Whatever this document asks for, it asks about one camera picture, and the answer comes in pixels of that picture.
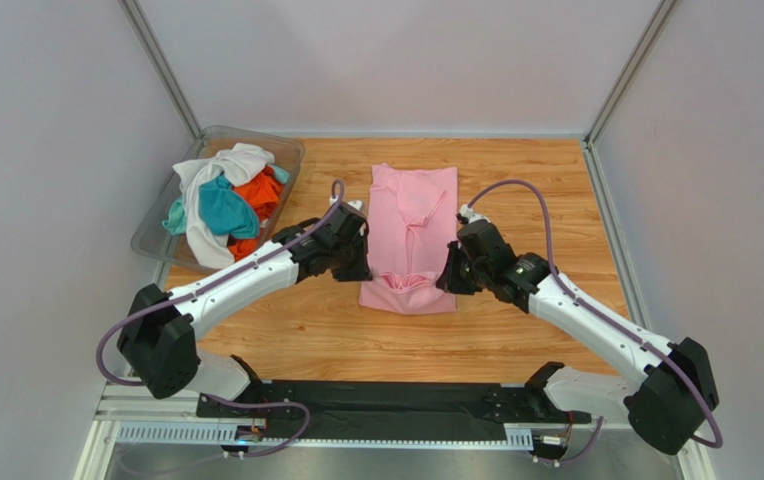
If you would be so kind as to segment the pink t shirt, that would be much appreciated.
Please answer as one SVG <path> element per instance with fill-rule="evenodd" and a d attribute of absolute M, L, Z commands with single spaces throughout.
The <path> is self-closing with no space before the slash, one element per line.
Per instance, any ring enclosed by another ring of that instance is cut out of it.
<path fill-rule="evenodd" d="M 367 262 L 360 306 L 401 315 L 452 313 L 454 295 L 436 286 L 455 240 L 458 170 L 374 165 L 369 188 Z"/>

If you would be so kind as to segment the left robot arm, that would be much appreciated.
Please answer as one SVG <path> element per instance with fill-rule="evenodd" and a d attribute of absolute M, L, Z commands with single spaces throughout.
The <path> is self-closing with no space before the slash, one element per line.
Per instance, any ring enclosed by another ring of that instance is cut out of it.
<path fill-rule="evenodd" d="M 135 385 L 161 400 L 181 391 L 235 400 L 256 374 L 242 360 L 198 349 L 208 332 L 255 301 L 326 272 L 338 282 L 371 279 L 369 228 L 360 201 L 333 203 L 323 218 L 277 232 L 243 260 L 194 283 L 140 289 L 116 347 Z"/>

